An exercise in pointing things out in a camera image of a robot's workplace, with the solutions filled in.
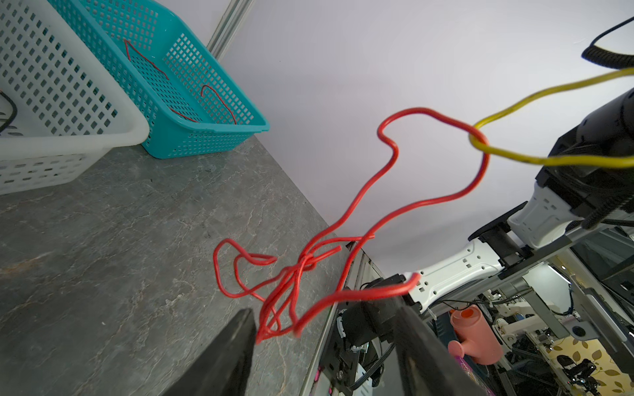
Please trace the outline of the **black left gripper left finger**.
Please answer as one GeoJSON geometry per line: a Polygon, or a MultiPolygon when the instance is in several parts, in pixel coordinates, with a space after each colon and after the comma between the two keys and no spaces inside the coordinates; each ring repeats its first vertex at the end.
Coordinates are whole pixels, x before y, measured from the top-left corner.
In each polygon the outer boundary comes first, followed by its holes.
{"type": "Polygon", "coordinates": [[[243,309],[165,395],[244,395],[252,367],[256,338],[254,312],[243,309]]]}

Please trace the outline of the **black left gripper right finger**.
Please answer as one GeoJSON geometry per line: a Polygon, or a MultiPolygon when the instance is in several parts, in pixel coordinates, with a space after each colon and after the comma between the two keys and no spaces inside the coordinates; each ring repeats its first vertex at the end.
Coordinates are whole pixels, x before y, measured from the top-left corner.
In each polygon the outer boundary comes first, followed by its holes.
{"type": "Polygon", "coordinates": [[[460,368],[414,310],[401,308],[397,311],[393,333],[405,395],[486,394],[460,368]]]}

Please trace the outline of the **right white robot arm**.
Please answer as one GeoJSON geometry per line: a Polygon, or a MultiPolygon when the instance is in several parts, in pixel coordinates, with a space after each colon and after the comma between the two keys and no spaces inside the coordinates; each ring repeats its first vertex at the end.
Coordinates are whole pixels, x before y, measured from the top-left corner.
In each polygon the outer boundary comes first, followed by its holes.
{"type": "MultiPolygon", "coordinates": [[[[633,17],[595,38],[582,53],[587,61],[616,69],[597,78],[548,88],[476,124],[480,128],[521,107],[558,92],[624,77],[633,73],[633,54],[614,53],[596,46],[603,36],[627,25],[633,17]]],[[[562,135],[549,157],[529,159],[501,149],[489,154],[542,165],[530,200],[515,207],[469,237],[469,244],[419,273],[419,283],[401,298],[423,313],[440,297],[464,285],[496,275],[500,282],[563,249],[569,229],[595,229],[599,224],[629,224],[608,219],[615,211],[633,213],[633,88],[587,115],[562,135]]],[[[338,324],[347,346],[359,347],[374,338],[391,337],[397,308],[388,303],[353,305],[338,324]]]]}

